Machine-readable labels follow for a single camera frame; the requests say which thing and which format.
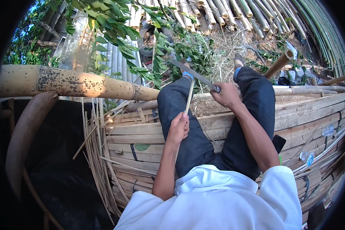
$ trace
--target foot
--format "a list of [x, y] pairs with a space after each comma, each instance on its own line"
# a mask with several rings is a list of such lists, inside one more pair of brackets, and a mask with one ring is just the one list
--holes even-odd
[[[189, 63], [186, 61], [185, 58], [181, 59], [180, 62], [183, 63], [186, 67], [189, 67], [189, 68], [190, 68]], [[193, 77], [190, 73], [185, 72], [185, 71], [182, 70], [182, 69], [180, 69], [180, 71], [181, 71], [181, 73], [183, 74], [183, 77], [188, 78], [189, 81], [192, 82], [192, 80], [193, 80], [194, 77]]]
[[234, 70], [236, 70], [237, 68], [241, 68], [244, 66], [244, 62], [243, 62], [243, 58], [240, 54], [235, 54], [235, 58], [234, 58]]
[[235, 54], [234, 58], [234, 82], [237, 83], [237, 75], [239, 70], [244, 66], [243, 58], [240, 54]]

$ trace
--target dark jeans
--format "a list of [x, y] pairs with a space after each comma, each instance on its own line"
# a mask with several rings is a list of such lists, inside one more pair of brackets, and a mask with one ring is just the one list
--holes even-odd
[[[244, 96], [243, 103], [272, 139], [275, 126], [275, 93], [272, 84], [249, 67], [240, 69], [237, 81]], [[178, 113], [185, 110], [189, 87], [189, 79], [181, 78], [163, 88], [157, 97], [165, 140], [171, 121]], [[188, 137], [180, 144], [175, 164], [179, 178], [195, 166], [213, 164], [219, 170], [236, 171], [256, 180], [260, 170], [249, 151], [238, 119], [235, 118], [232, 122], [222, 152], [214, 154], [213, 146], [204, 135], [197, 118], [192, 115], [191, 111], [188, 115], [190, 131]]]

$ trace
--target knife handle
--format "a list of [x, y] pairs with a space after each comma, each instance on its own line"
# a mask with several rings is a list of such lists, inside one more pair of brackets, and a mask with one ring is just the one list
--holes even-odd
[[216, 93], [220, 93], [221, 92], [221, 89], [220, 89], [220, 87], [218, 87], [217, 85], [215, 86], [215, 91], [216, 91]]

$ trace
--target left hand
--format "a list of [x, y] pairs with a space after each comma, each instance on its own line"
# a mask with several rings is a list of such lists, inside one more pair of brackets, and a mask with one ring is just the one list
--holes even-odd
[[180, 112], [172, 121], [167, 134], [166, 143], [174, 147], [188, 136], [189, 132], [189, 116], [184, 112]]

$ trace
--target corrugated metal sheet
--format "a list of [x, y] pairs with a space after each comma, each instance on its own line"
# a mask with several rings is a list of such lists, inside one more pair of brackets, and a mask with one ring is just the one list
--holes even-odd
[[[133, 46], [137, 46], [136, 41], [129, 41], [132, 43]], [[118, 50], [117, 46], [114, 46], [111, 43], [108, 44], [102, 44], [103, 47], [105, 47], [108, 51], [107, 52], [100, 52], [101, 54], [105, 55], [110, 62], [100, 62], [100, 64], [105, 64], [111, 69], [104, 71], [104, 74], [107, 76], [111, 76], [112, 73], [120, 72], [121, 76], [113, 76], [113, 78], [123, 78], [124, 81], [128, 82], [134, 82], [138, 75], [130, 73], [127, 65], [127, 60], [124, 58], [121, 54], [121, 52]], [[133, 52], [133, 55], [136, 57], [135, 60], [130, 60], [132, 63], [134, 63], [136, 66], [140, 67], [139, 62], [139, 52]], [[140, 85], [142, 83], [141, 79], [138, 79], [135, 84]]]

